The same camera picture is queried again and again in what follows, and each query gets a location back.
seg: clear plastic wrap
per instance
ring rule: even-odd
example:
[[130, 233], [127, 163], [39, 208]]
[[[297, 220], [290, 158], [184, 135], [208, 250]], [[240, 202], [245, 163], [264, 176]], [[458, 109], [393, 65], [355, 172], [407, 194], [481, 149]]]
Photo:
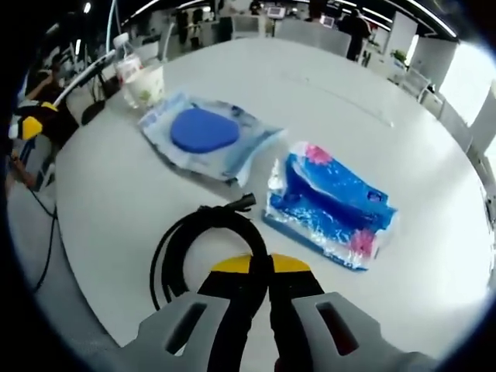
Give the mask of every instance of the clear plastic wrap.
[[397, 211], [318, 146], [296, 143], [276, 160], [263, 220], [351, 270], [367, 270], [389, 240]]
[[[206, 153], [182, 150], [171, 139], [170, 130], [181, 113], [192, 109], [202, 109], [234, 121], [239, 127], [239, 139]], [[281, 128], [261, 122], [238, 106], [193, 97], [183, 92], [171, 95], [149, 110], [138, 125], [159, 153], [180, 169], [218, 181], [236, 181], [240, 186], [244, 186], [248, 180], [255, 155], [284, 132]]]

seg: gray floor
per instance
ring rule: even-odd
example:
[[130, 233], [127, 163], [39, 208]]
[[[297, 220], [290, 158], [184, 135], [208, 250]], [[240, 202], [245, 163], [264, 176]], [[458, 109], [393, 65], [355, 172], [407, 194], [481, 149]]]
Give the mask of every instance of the gray floor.
[[[53, 185], [37, 195], [52, 212], [55, 204]], [[26, 283], [34, 288], [47, 261], [52, 218], [20, 183], [9, 192], [7, 206], [15, 252]], [[117, 344], [103, 329], [81, 293], [67, 260], [57, 222], [54, 226], [48, 270], [41, 288], [34, 294], [38, 305], [62, 340], [85, 359], [99, 351], [116, 349]]]

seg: plastic bottle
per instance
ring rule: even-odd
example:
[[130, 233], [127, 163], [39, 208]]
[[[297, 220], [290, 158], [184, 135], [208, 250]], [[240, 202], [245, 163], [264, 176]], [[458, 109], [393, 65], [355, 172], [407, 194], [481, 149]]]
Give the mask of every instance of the plastic bottle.
[[119, 79], [122, 93], [126, 102], [136, 109], [138, 105], [134, 101], [126, 82], [139, 70], [143, 68], [140, 57], [135, 53], [134, 48], [129, 43], [129, 34], [122, 33], [114, 38], [115, 59], [114, 67]]

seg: cable connector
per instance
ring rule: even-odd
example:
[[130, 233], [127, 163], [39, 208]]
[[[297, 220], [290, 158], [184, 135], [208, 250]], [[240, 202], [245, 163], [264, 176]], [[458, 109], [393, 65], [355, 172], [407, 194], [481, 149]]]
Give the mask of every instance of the cable connector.
[[255, 199], [255, 195], [251, 192], [249, 194], [243, 195], [240, 200], [232, 201], [229, 204], [226, 204], [224, 208], [234, 209], [238, 212], [248, 212], [252, 205], [255, 205], [257, 200]]

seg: desk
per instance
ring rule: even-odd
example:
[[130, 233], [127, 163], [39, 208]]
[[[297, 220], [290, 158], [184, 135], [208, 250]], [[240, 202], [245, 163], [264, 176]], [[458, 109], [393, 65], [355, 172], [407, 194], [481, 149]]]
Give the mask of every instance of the desk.
[[[366, 273], [346, 270], [256, 219], [270, 252], [308, 263], [325, 291], [373, 316], [384, 338], [403, 350], [443, 357], [465, 336], [489, 278], [481, 183], [422, 106], [355, 63], [277, 39], [211, 46], [166, 64], [164, 73], [170, 89], [232, 102], [288, 128], [289, 141], [323, 146], [387, 192], [400, 213], [391, 244]], [[136, 128], [138, 116], [123, 105], [117, 94], [57, 157], [67, 256], [88, 304], [119, 345], [154, 312], [148, 276], [163, 233], [200, 204], [226, 202], [165, 167]], [[186, 258], [188, 285], [197, 290], [213, 264], [248, 251], [229, 232], [207, 232]], [[274, 368], [272, 335], [265, 301], [243, 370]]]

